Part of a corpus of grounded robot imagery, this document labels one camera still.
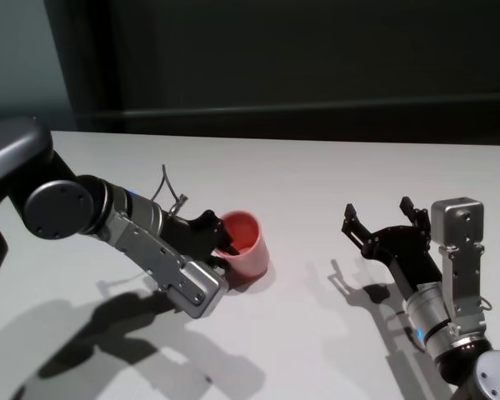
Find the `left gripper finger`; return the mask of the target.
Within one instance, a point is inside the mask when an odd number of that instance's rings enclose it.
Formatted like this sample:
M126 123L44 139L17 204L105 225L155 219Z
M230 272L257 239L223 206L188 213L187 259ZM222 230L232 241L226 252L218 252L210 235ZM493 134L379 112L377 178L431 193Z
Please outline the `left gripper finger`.
M228 280L228 274L230 272L230 264L224 258L212 255L210 257L210 267L225 281Z
M223 222L217 226L217 249L231 256L237 256L240 252L233 246L233 238L229 234Z

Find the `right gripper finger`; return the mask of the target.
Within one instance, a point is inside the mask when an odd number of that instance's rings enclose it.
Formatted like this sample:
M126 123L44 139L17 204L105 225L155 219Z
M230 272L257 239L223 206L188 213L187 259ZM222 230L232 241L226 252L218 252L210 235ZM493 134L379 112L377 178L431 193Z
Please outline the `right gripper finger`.
M431 223L426 208L416 208L410 197L404 196L399 204L400 210L409 222L420 230L427 242L431 241Z
M373 245L373 234L359 221L355 207L348 203L344 210L342 232L359 249L361 254L369 254Z

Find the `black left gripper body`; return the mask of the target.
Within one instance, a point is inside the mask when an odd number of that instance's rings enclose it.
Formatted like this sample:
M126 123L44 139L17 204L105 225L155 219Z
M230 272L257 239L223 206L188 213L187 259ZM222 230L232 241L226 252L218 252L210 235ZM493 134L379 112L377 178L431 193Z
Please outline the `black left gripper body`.
M229 249L229 233L214 211L186 220L162 211L162 240L184 256L207 261L215 249Z

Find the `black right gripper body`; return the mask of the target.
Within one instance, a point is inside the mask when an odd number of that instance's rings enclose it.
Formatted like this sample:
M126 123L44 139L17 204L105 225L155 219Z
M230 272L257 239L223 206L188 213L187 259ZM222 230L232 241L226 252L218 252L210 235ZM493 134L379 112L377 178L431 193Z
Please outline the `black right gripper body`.
M393 226L360 233L364 258L383 263L400 292L416 292L418 286L442 280L429 254L428 235L419 227Z

